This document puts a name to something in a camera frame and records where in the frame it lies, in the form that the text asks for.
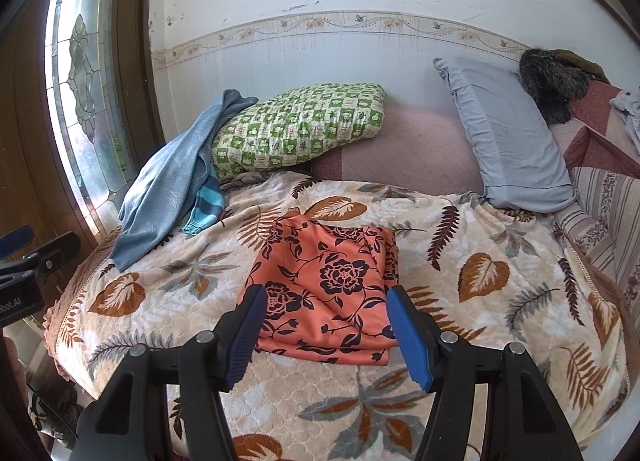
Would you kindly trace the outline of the leaf pattern fleece blanket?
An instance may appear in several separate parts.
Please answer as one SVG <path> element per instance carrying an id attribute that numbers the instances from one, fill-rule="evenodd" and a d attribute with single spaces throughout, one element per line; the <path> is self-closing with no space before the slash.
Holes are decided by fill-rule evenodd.
<path id="1" fill-rule="evenodd" d="M 44 318 L 58 371 L 99 396 L 131 346 L 178 346 L 212 327 L 288 212 L 352 228 L 397 231 L 399 278 L 442 329 L 485 347 L 525 344 L 580 447 L 614 417 L 631 387 L 620 314 L 602 299 L 547 217 L 511 215 L 473 195 L 431 196 L 293 172 L 244 174 L 228 212 L 195 238 L 171 233 L 126 273 L 106 238 Z M 222 399 L 244 460 L 409 460 L 431 409 L 399 355 L 382 367 L 257 353 Z"/>

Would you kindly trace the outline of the orange floral garment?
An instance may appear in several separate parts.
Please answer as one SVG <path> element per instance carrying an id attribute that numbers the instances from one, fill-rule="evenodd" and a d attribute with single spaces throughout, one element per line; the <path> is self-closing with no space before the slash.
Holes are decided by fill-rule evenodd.
<path id="1" fill-rule="evenodd" d="M 279 218 L 245 282 L 267 297 L 256 349 L 315 363 L 385 366 L 397 345 L 386 295 L 398 282 L 393 229 Z"/>

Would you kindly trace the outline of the olive brown cloth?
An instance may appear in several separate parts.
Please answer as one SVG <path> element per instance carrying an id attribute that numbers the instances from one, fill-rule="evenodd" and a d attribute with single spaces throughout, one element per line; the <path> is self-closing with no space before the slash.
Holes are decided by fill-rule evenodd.
<path id="1" fill-rule="evenodd" d="M 582 72 L 590 77 L 590 80 L 598 80 L 605 84 L 610 83 L 604 70 L 596 62 L 587 60 L 568 49 L 550 49 L 550 52 L 562 65 L 572 66 L 573 68 L 582 70 Z"/>

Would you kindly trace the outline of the striped floral cushion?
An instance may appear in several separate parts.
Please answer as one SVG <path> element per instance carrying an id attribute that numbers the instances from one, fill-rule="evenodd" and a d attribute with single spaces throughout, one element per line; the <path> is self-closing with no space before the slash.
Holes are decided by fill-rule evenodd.
<path id="1" fill-rule="evenodd" d="M 577 198 L 555 214 L 568 236 L 594 267 L 616 284 L 617 296 L 639 326 L 639 181 L 594 167 L 570 172 Z"/>

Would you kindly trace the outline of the blue sweater with striped cuff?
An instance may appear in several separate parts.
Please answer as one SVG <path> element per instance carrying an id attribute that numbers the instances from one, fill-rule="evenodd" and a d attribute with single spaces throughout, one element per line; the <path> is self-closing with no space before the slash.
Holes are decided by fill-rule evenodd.
<path id="1" fill-rule="evenodd" d="M 145 163 L 118 214 L 122 229 L 111 251 L 118 270 L 140 261 L 178 225 L 194 237 L 218 221 L 224 196 L 210 155 L 212 142 L 224 124 L 256 103 L 255 97 L 225 90 Z"/>

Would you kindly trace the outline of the grey blue pillow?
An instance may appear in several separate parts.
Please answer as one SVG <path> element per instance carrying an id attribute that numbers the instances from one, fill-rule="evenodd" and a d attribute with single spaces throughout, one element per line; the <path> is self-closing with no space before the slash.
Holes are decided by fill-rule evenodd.
<path id="1" fill-rule="evenodd" d="M 454 100 L 493 206 L 552 214 L 576 201 L 552 132 L 515 72 L 464 57 L 436 58 L 433 65 Z"/>

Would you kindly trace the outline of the grey cloth on sofa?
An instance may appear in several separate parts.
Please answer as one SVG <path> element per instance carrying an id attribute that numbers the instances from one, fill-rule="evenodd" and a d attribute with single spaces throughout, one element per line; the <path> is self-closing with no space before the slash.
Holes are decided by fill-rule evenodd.
<path id="1" fill-rule="evenodd" d="M 626 134 L 629 136 L 634 150 L 640 153 L 640 96 L 638 91 L 621 90 L 610 105 L 623 121 Z"/>

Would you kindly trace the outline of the green checkered pillow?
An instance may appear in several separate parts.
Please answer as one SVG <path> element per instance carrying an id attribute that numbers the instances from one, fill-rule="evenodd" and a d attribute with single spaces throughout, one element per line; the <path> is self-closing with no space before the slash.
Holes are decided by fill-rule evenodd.
<path id="1" fill-rule="evenodd" d="M 386 92 L 375 83 L 299 87 L 235 115 L 217 132 L 212 161 L 227 182 L 243 172 L 290 167 L 378 135 Z"/>

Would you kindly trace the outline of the dark furry item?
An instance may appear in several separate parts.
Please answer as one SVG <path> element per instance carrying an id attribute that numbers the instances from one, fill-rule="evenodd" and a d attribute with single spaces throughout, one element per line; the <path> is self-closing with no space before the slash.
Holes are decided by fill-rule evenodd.
<path id="1" fill-rule="evenodd" d="M 544 49 L 524 51 L 518 62 L 518 74 L 548 125 L 570 121 L 570 102 L 584 99 L 589 91 L 589 76 L 583 70 L 563 64 Z"/>

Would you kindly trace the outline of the pink quilted mattress cover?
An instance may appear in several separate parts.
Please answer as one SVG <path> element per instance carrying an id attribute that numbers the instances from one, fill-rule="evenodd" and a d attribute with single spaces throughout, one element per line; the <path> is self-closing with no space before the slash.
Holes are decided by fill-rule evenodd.
<path id="1" fill-rule="evenodd" d="M 482 192 L 472 146 L 456 114 L 389 106 L 381 130 L 315 158 L 319 179 L 391 184 L 442 195 Z"/>

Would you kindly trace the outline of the stained glass window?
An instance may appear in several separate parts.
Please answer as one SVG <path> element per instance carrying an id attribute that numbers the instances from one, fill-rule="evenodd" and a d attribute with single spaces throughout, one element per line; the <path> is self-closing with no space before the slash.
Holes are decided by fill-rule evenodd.
<path id="1" fill-rule="evenodd" d="M 119 226 L 134 163 L 119 112 L 113 0 L 49 0 L 44 72 L 56 150 L 96 239 Z"/>

